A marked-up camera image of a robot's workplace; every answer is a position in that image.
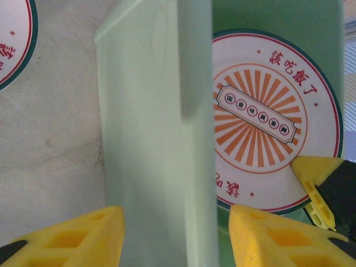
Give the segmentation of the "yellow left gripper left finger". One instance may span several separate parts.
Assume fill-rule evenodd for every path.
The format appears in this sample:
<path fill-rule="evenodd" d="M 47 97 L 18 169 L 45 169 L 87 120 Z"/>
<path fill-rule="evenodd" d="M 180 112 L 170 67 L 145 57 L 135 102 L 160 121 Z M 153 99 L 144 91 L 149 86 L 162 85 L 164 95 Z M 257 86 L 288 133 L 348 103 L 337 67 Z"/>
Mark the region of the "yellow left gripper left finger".
<path fill-rule="evenodd" d="M 20 236 L 0 247 L 0 267 L 118 267 L 125 236 L 118 205 Z"/>

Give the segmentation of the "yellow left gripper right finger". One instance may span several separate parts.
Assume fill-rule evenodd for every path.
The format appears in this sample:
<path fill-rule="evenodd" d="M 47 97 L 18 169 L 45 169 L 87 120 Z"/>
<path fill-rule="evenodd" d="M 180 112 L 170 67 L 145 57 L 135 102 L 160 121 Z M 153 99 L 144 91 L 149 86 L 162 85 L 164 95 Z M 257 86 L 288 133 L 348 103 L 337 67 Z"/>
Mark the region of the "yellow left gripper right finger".
<path fill-rule="evenodd" d="M 228 228 L 236 267 L 356 267 L 356 243 L 333 231 L 243 205 Z"/>

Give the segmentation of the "orange sunburst plate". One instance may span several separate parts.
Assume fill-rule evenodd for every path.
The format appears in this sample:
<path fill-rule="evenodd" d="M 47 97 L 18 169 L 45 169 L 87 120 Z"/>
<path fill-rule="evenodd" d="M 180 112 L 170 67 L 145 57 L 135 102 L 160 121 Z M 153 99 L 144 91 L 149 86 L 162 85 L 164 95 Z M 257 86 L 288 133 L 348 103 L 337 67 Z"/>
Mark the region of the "orange sunburst plate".
<path fill-rule="evenodd" d="M 342 154 L 342 111 L 330 82 L 298 46 L 264 31 L 214 34 L 212 60 L 218 207 L 303 208 L 311 199 L 291 162 Z"/>
<path fill-rule="evenodd" d="M 0 92 L 26 68 L 37 37 L 35 0 L 0 0 Z"/>

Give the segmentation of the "pale green plastic bin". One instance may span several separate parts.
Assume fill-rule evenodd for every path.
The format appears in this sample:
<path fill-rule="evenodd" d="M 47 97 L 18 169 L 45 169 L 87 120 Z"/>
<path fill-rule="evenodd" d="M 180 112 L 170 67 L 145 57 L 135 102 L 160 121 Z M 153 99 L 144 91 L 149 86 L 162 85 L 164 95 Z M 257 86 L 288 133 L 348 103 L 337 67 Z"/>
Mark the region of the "pale green plastic bin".
<path fill-rule="evenodd" d="M 343 105 L 343 0 L 118 0 L 95 34 L 106 197 L 125 213 L 120 267 L 219 267 L 214 34 L 279 36 Z"/>

